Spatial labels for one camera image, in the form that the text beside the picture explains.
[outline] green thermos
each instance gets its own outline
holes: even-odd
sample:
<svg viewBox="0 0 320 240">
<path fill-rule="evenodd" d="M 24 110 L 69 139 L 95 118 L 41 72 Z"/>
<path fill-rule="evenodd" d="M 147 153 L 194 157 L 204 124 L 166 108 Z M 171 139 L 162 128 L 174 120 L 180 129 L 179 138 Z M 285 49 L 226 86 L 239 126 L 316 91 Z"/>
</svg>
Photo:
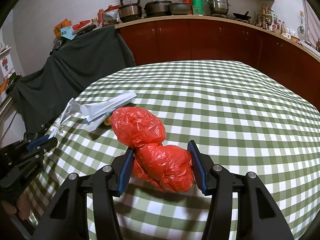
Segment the green thermos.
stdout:
<svg viewBox="0 0 320 240">
<path fill-rule="evenodd" d="M 202 1 L 203 0 L 192 0 L 193 14 L 202 15 Z"/>
</svg>

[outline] orange bag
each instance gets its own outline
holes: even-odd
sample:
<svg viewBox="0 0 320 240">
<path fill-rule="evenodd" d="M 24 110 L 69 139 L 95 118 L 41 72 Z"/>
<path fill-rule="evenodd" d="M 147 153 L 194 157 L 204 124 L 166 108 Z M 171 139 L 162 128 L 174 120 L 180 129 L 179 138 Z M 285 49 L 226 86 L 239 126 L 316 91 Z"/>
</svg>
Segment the orange bag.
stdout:
<svg viewBox="0 0 320 240">
<path fill-rule="evenodd" d="M 191 155 L 175 145 L 162 146 L 162 122 L 140 107 L 121 107 L 110 118 L 118 140 L 136 149 L 133 173 L 160 191 L 188 191 L 194 181 Z"/>
</svg>

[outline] frying pan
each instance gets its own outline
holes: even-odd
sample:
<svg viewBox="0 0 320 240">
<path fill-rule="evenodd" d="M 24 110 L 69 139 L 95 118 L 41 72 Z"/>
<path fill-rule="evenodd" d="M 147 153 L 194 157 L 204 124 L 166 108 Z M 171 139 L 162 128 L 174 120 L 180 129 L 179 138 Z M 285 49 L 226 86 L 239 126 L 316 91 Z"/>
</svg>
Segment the frying pan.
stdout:
<svg viewBox="0 0 320 240">
<path fill-rule="evenodd" d="M 247 11 L 244 15 L 239 13 L 233 13 L 233 15 L 240 20 L 249 21 L 251 16 L 248 16 L 248 13 L 249 11 Z"/>
</svg>

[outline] metal screw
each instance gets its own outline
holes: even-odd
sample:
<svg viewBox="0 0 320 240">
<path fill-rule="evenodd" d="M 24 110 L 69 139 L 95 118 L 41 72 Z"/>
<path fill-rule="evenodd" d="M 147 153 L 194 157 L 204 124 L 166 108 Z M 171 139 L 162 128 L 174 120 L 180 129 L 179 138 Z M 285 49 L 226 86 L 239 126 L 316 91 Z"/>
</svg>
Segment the metal screw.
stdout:
<svg viewBox="0 0 320 240">
<path fill-rule="evenodd" d="M 71 173 L 68 177 L 69 177 L 69 179 L 75 179 L 77 177 L 77 174 Z"/>
<path fill-rule="evenodd" d="M 222 167 L 221 167 L 220 165 L 214 165 L 214 166 L 213 166 L 213 169 L 214 169 L 215 171 L 222 171 Z"/>
<path fill-rule="evenodd" d="M 102 170 L 103 170 L 104 172 L 109 172 L 109 171 L 112 170 L 112 167 L 109 166 L 109 165 L 107 165 L 107 166 L 104 166 L 104 167 L 102 168 Z"/>
<path fill-rule="evenodd" d="M 248 176 L 251 178 L 251 179 L 255 179 L 257 177 L 257 174 L 255 174 L 254 172 L 250 171 L 248 173 Z"/>
</svg>

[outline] green and white tablecloth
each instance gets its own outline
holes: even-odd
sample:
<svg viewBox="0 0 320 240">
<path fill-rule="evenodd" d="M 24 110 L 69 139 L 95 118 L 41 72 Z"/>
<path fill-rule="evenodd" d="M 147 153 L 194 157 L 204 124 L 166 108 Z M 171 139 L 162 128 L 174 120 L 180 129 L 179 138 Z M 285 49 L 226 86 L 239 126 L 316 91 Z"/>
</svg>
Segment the green and white tablecloth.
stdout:
<svg viewBox="0 0 320 240">
<path fill-rule="evenodd" d="M 164 145 L 186 149 L 193 139 L 230 172 L 254 171 L 295 239 L 307 229 L 320 208 L 320 114 L 310 103 L 245 64 L 212 60 L 127 68 L 94 82 L 76 100 L 101 102 L 124 91 L 134 91 L 133 103 L 162 120 Z M 57 136 L 45 171 L 27 189 L 38 218 L 69 173 L 92 174 L 127 149 L 111 128 L 81 129 L 80 117 Z M 139 240 L 201 239 L 210 205 L 196 185 L 185 193 L 161 193 L 134 176 L 114 200 L 124 238 Z M 233 200 L 230 239 L 236 237 L 236 194 Z M 91 195 L 87 206 L 90 238 L 96 239 Z"/>
</svg>

